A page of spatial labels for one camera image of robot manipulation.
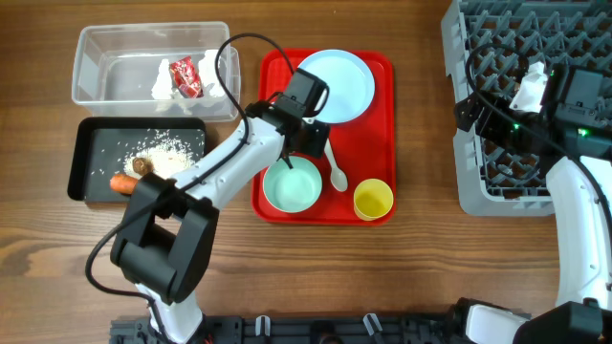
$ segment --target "white spoon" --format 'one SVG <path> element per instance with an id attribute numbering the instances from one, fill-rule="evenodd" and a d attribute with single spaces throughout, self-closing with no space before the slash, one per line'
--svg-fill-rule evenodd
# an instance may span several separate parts
<path id="1" fill-rule="evenodd" d="M 327 140 L 325 142 L 325 155 L 327 156 L 327 160 L 329 161 L 330 166 L 332 166 L 332 185 L 339 192 L 344 192 L 348 188 L 348 180 L 346 179 L 346 174 L 339 169 L 336 164 L 336 159 L 334 159 L 334 152 L 332 152 L 332 144 Z"/>

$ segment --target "teal bowl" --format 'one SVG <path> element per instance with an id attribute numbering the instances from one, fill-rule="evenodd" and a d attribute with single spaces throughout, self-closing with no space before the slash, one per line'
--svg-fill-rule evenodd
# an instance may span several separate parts
<path id="1" fill-rule="evenodd" d="M 264 175 L 264 195 L 276 209 L 297 213 L 311 207 L 321 194 L 323 180 L 315 165 L 301 157 L 289 157 L 290 169 L 283 160 Z"/>

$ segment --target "red wrapper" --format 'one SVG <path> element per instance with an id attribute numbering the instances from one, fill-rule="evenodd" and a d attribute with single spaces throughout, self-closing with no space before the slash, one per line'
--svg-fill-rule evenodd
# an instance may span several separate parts
<path id="1" fill-rule="evenodd" d="M 174 84 L 185 97 L 195 98 L 204 95 L 202 81 L 191 62 L 191 56 L 171 63 L 170 72 L 174 78 Z"/>

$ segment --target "wooden table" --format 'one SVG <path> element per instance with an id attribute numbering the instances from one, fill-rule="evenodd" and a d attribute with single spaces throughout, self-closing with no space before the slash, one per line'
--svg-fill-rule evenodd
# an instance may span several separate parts
<path id="1" fill-rule="evenodd" d="M 8 2 L 0 6 L 0 343 L 105 343 L 112 319 L 146 312 L 141 300 L 105 295 L 83 275 L 122 206 L 88 207 L 66 195 L 77 126 L 90 116 L 71 101 L 77 39 L 102 24 L 221 20 L 232 33 L 261 32 L 283 47 L 375 50 L 394 65 L 393 219 L 372 228 L 271 225 L 254 215 L 245 187 L 221 215 L 197 289 L 207 314 L 442 312 L 462 296 L 534 314 L 554 306 L 554 218 L 476 218 L 459 206 L 440 32 L 449 1 Z M 234 46 L 246 104 L 270 47 Z M 236 123 L 209 127 L 222 139 Z M 108 252 L 95 275 L 133 288 Z"/>

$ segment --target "gray dish rack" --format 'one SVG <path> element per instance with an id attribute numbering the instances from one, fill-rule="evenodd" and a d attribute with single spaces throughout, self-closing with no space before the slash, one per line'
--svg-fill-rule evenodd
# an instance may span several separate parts
<path id="1" fill-rule="evenodd" d="M 442 19 L 442 37 L 456 102 L 470 94 L 465 62 L 471 50 L 491 42 L 514 46 L 532 63 L 544 60 L 547 68 L 565 63 L 603 70 L 612 88 L 612 5 L 607 2 L 453 0 Z M 517 64 L 516 54 L 490 49 L 477 56 L 473 77 L 482 90 L 512 99 Z M 612 107 L 612 98 L 606 96 L 600 97 L 601 108 Z M 453 145 L 459 200 L 467 213 L 555 212 L 544 176 L 532 172 L 538 156 L 509 154 L 476 135 L 474 126 L 468 132 L 458 129 Z"/>

